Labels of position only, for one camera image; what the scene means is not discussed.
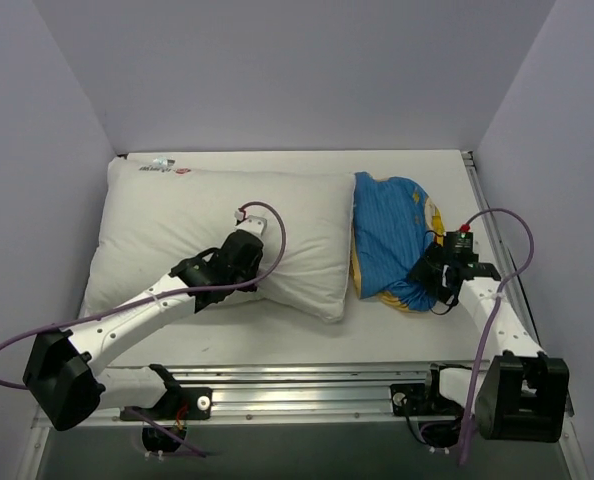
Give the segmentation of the blue Pikachu pillowcase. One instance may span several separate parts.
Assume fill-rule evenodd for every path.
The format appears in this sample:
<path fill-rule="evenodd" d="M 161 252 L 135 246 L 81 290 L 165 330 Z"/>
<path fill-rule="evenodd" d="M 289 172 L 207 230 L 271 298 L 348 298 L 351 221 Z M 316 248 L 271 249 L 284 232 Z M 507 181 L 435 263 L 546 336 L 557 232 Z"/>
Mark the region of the blue Pikachu pillowcase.
<path fill-rule="evenodd" d="M 407 276 L 444 232 L 439 208 L 417 182 L 356 173 L 351 278 L 357 297 L 402 312 L 430 311 L 435 297 Z"/>

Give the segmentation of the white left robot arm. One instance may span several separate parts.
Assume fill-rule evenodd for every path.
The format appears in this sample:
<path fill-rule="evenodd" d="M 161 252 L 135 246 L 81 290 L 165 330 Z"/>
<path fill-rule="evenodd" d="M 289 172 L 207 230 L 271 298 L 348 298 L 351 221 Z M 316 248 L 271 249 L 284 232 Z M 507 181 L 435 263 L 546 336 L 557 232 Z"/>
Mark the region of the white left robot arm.
<path fill-rule="evenodd" d="M 145 409 L 171 417 L 180 386 L 162 366 L 115 368 L 126 350 L 184 314 L 197 314 L 236 291 L 252 291 L 263 256 L 264 221 L 247 221 L 221 247 L 182 260 L 119 312 L 74 328 L 53 328 L 34 339 L 23 382 L 58 431 L 98 409 Z"/>

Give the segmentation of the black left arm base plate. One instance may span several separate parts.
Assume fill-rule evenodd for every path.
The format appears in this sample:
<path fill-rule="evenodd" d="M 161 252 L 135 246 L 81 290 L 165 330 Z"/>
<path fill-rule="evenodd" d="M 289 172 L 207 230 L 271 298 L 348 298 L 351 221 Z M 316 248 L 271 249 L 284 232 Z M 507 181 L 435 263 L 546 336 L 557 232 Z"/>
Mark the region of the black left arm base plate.
<path fill-rule="evenodd" d="M 209 387 L 181 387 L 167 391 L 151 408 L 133 407 L 155 421 L 203 421 L 211 417 L 213 390 Z"/>

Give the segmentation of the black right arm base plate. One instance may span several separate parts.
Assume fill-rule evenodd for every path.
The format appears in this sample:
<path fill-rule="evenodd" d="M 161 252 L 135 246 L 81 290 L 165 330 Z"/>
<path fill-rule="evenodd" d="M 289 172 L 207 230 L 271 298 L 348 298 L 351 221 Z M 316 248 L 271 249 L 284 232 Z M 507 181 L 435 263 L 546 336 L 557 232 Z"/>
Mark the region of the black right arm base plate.
<path fill-rule="evenodd" d="M 463 407 L 453 400 L 441 397 L 437 390 L 423 383 L 395 383 L 389 386 L 391 409 L 394 416 L 409 417 L 461 417 Z"/>

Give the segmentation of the white pillow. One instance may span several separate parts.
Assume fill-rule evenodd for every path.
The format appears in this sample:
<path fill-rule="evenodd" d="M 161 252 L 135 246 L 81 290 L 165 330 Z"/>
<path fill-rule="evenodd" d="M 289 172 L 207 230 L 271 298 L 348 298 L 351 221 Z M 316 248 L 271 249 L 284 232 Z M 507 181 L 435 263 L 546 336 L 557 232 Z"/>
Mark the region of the white pillow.
<path fill-rule="evenodd" d="M 88 313 L 124 303 L 184 258 L 219 246 L 245 207 L 267 221 L 257 292 L 227 304 L 268 299 L 325 322 L 344 313 L 355 178 L 209 171 L 116 158 L 83 307 Z"/>

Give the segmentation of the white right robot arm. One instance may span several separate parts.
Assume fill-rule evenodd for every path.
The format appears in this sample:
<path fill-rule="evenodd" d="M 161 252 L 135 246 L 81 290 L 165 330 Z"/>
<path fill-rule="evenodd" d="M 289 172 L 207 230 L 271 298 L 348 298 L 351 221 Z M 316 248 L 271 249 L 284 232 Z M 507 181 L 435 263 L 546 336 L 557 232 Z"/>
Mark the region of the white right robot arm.
<path fill-rule="evenodd" d="M 408 279 L 449 308 L 461 307 L 481 334 L 470 367 L 432 367 L 421 400 L 432 412 L 454 403 L 487 440 L 555 443 L 568 395 L 569 369 L 548 356 L 505 298 L 502 277 L 480 261 L 466 227 L 435 237 Z"/>

